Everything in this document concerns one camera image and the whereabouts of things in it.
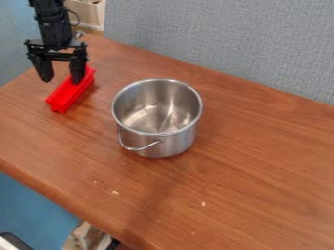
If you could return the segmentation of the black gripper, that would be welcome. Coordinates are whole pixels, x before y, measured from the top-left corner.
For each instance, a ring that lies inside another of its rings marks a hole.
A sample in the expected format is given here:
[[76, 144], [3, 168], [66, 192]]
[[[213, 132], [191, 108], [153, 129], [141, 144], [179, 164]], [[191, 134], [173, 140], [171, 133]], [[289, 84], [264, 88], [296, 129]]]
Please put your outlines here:
[[50, 82], [54, 78], [52, 61], [70, 62], [70, 70], [75, 84], [85, 78], [87, 63], [87, 44], [72, 39], [64, 46], [47, 46], [40, 39], [27, 40], [28, 58], [40, 79]]

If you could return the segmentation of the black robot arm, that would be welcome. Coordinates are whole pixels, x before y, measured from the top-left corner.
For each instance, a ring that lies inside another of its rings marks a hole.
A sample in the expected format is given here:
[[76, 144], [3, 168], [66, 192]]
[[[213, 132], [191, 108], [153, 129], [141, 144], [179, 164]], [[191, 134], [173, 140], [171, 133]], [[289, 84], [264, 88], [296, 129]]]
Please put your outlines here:
[[72, 31], [71, 9], [66, 0], [28, 0], [35, 10], [40, 39], [27, 40], [28, 58], [40, 79], [50, 82], [54, 78], [52, 62], [68, 62], [75, 84], [85, 79], [87, 63], [87, 44], [81, 42]]

